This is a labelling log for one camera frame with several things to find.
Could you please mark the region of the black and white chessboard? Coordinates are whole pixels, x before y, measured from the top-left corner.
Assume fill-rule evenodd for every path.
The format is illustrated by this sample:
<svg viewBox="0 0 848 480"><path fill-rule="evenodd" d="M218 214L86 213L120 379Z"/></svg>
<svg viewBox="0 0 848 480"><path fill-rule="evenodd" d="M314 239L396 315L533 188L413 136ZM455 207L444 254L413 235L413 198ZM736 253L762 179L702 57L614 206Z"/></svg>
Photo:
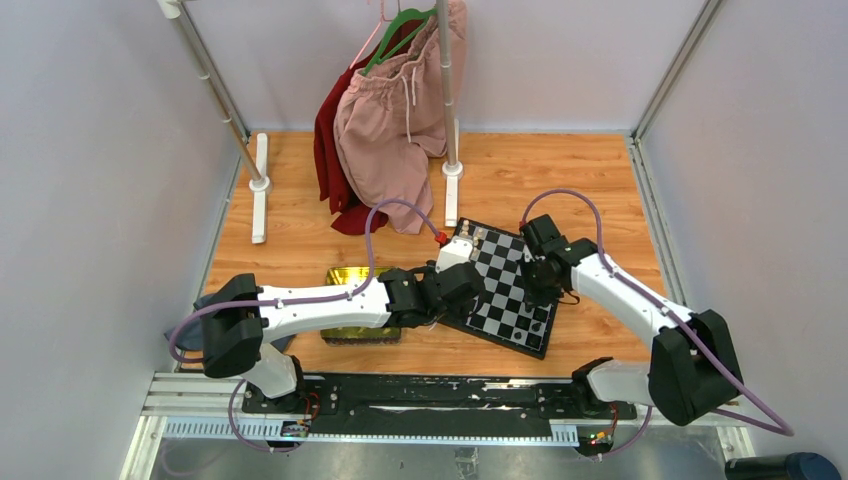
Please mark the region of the black and white chessboard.
<svg viewBox="0 0 848 480"><path fill-rule="evenodd" d="M442 325L477 338L498 344L524 355L542 360L545 358L554 326L557 306L528 306L524 302L523 282L518 261L524 256L525 242L520 235L463 218L455 227L460 235L461 223L467 219L470 235L482 230L477 259L470 259L483 277L485 291L475 311L459 322L440 322ZM542 323L543 329L534 333L531 326ZM522 333L522 341L512 339L515 332Z"/></svg>

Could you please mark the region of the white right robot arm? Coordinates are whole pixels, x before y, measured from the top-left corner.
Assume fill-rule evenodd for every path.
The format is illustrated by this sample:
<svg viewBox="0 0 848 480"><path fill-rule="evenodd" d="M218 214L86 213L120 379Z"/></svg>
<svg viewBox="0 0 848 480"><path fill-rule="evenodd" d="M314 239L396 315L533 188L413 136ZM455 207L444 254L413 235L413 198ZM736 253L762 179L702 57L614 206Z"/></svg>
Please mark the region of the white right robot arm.
<svg viewBox="0 0 848 480"><path fill-rule="evenodd" d="M567 240L548 215L523 223L520 235L526 303L551 306L566 294L588 298L650 349L645 363L601 357L574 370L570 393L577 413L592 418L613 402L641 404L686 426L740 395L744 382L720 314L694 312L658 295L595 242Z"/></svg>

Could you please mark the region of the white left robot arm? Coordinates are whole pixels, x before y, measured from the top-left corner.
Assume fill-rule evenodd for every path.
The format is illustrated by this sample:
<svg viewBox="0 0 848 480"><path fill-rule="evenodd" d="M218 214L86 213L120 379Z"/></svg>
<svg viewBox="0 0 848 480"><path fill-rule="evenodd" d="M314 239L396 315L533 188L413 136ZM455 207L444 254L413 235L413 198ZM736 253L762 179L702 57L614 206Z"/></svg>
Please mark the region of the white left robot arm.
<svg viewBox="0 0 848 480"><path fill-rule="evenodd" d="M470 262L392 268L363 282L287 289L260 287L252 274L234 277L200 318L202 368L213 379L239 377L283 413L306 400L302 370L273 342L333 328L416 328L468 315L483 295Z"/></svg>

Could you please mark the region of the gold metal tin tray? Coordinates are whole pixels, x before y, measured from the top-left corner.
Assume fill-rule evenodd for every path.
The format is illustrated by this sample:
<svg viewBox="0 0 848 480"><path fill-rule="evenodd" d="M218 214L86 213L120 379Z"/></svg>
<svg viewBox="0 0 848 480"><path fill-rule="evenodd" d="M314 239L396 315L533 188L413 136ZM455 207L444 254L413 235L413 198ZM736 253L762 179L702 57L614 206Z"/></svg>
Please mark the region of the gold metal tin tray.
<svg viewBox="0 0 848 480"><path fill-rule="evenodd" d="M325 276L326 285L361 283L368 274L367 267L334 267ZM331 346L395 345L402 339L398 327L340 327L320 331L324 342Z"/></svg>

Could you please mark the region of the dark red garment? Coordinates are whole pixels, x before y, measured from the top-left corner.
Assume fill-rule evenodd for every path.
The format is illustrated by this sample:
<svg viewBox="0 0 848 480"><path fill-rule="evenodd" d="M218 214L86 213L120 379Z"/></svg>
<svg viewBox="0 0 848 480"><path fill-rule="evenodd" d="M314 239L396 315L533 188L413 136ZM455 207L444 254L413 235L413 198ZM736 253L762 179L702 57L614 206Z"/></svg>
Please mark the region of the dark red garment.
<svg viewBox="0 0 848 480"><path fill-rule="evenodd" d="M370 228L372 231L390 223L385 214L380 211L372 214L371 207L358 199L337 155L333 124L341 94L348 86L352 73L349 67L342 73L319 108L315 119L314 160L319 198L329 203L330 212L335 217L333 228L344 234L362 235L367 230L367 220L374 223Z"/></svg>

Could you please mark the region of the pink shorts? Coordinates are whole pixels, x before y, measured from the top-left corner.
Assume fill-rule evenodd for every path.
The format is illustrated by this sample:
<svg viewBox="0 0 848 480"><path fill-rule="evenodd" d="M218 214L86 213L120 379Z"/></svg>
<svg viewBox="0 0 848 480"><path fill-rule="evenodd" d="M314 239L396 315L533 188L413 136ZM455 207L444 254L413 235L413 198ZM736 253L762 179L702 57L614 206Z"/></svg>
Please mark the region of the pink shorts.
<svg viewBox="0 0 848 480"><path fill-rule="evenodd" d="M407 23L394 41L417 27ZM334 119L337 155L358 199L402 234L417 234L434 205L429 162L447 152L438 19L391 59L353 71Z"/></svg>

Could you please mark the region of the white clothes rack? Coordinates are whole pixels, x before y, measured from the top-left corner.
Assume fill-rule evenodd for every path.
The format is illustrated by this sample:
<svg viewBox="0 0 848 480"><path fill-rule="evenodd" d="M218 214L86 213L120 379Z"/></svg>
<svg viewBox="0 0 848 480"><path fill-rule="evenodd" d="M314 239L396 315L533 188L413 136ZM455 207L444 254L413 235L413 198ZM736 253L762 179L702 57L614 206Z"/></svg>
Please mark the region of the white clothes rack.
<svg viewBox="0 0 848 480"><path fill-rule="evenodd" d="M217 106L222 123L228 126L236 145L240 149L239 161L249 175L249 188L253 192L251 241L254 244L262 244L267 240L268 195L272 190L272 182L268 175L267 135L264 133L259 135L256 143L256 154L252 155L248 150L249 133L242 123L234 101L226 92L224 82L220 79L199 33L190 21L184 3L182 1L160 1L158 6L164 17L171 22L180 35L186 51L194 62L199 80L206 85L213 99L213 104ZM446 182L444 224L447 227L455 227L459 221L460 180L464 174L464 167L458 158L459 122L455 114L455 98L453 95L449 3L437 1L435 6L428 11L401 10L396 15L394 22L401 24L409 19L427 19L430 17L438 19L439 65L447 145L446 160L442 165L442 175Z"/></svg>

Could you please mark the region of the grey blue cloth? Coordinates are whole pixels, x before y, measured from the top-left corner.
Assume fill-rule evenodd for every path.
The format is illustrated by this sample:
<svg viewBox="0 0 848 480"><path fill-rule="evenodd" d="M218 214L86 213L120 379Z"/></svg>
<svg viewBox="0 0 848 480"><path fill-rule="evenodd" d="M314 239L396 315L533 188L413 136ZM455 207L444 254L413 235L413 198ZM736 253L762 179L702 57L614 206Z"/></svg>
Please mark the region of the grey blue cloth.
<svg viewBox="0 0 848 480"><path fill-rule="evenodd" d="M179 362L192 360L179 352L200 351L198 362L204 374L210 378L226 378L242 375L261 360L269 360L269 353L262 354L262 328L269 324L259 314L259 309L275 304L273 300L237 298L217 300L213 295L206 297L207 303L197 305L196 310L182 323L165 333L172 357Z"/></svg>

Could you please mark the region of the pink clothes hanger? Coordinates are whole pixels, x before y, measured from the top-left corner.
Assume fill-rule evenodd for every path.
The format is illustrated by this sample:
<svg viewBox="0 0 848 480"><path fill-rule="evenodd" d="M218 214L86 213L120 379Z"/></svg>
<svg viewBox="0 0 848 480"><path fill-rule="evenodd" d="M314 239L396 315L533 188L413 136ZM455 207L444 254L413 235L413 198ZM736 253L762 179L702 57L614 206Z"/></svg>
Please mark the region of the pink clothes hanger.
<svg viewBox="0 0 848 480"><path fill-rule="evenodd" d="M383 31L383 27L388 25L392 18L387 15L387 1L379 1L379 16L378 21L366 39L365 43L360 48L359 52L354 57L349 65L349 70L354 71L363 65L363 61L370 60L374 56L376 37Z"/></svg>

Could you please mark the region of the green clothes hanger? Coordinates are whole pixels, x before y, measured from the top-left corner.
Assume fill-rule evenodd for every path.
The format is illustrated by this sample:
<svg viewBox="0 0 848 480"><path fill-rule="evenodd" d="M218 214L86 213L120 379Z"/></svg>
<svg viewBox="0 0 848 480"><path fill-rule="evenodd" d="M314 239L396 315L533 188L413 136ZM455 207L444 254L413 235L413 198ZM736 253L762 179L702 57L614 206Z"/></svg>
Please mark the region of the green clothes hanger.
<svg viewBox="0 0 848 480"><path fill-rule="evenodd" d="M381 65L385 61L391 59L404 45L412 41L417 33L426 25L426 22L431 17L436 16L437 13L438 9L436 7L432 7L428 10L419 10L416 8L400 10L395 18L389 23L376 53L362 68L361 75L363 77L367 76L375 66ZM393 38L402 31L404 26L409 22L417 22L418 25L403 39L394 41Z"/></svg>

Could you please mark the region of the dark blue cylinder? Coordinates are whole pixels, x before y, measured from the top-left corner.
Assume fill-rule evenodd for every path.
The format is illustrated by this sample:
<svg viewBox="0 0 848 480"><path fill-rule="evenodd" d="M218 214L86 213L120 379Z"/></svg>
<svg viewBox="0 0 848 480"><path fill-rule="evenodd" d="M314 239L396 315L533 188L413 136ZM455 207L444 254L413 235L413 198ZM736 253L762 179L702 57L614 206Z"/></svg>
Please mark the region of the dark blue cylinder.
<svg viewBox="0 0 848 480"><path fill-rule="evenodd" d="M737 458L726 462L726 479L840 480L842 474L826 457L811 452Z"/></svg>

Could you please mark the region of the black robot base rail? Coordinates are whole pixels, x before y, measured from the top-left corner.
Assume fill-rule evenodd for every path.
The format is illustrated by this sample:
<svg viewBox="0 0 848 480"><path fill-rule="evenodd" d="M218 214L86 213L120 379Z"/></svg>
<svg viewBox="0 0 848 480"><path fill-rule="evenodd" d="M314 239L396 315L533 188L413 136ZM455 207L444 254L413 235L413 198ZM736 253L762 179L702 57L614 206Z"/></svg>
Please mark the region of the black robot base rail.
<svg viewBox="0 0 848 480"><path fill-rule="evenodd" d="M136 454L181 441L232 441L265 453L307 444L565 447L601 458L652 428L706 432L725 458L748 453L747 431L716 415L684 428L643 406L581 409L557 378L317 373L271 400L236 379L154 376L134 434Z"/></svg>

